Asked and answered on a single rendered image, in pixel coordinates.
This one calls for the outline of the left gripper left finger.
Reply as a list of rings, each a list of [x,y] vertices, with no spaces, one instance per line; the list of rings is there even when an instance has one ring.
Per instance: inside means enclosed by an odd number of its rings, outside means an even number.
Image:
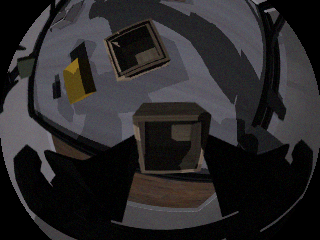
[[[123,223],[139,161],[135,135],[84,161],[49,149],[44,156],[55,175],[84,188],[113,221]]]

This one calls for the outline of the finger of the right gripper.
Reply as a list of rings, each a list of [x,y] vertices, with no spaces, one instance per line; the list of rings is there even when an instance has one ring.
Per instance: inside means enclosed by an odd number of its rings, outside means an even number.
[[[27,48],[21,47],[21,45],[19,45],[19,47],[17,47],[16,51],[24,51],[24,49],[27,49]]]
[[[17,83],[19,83],[19,80],[15,80],[15,81],[12,81],[12,83],[4,85],[3,100],[5,100],[5,97],[7,97],[8,92],[11,91],[11,89],[15,87]]]

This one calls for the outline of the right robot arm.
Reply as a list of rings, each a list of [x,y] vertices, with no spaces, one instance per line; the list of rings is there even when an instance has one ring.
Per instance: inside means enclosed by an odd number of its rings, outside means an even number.
[[[16,65],[16,67],[13,68],[13,71],[11,73],[9,73],[9,71],[7,72],[7,77],[5,77],[4,85],[9,84],[9,81],[11,81],[12,83],[12,81],[15,80],[17,76],[20,76],[20,73],[19,73],[19,68],[17,68],[17,65]]]

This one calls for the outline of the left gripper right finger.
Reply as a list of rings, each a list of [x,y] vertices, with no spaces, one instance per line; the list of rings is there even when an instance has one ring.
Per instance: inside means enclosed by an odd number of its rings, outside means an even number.
[[[287,156],[288,149],[289,144],[284,144],[255,155],[208,135],[204,160],[219,200],[221,216],[237,212],[237,205],[252,192],[269,167]]]

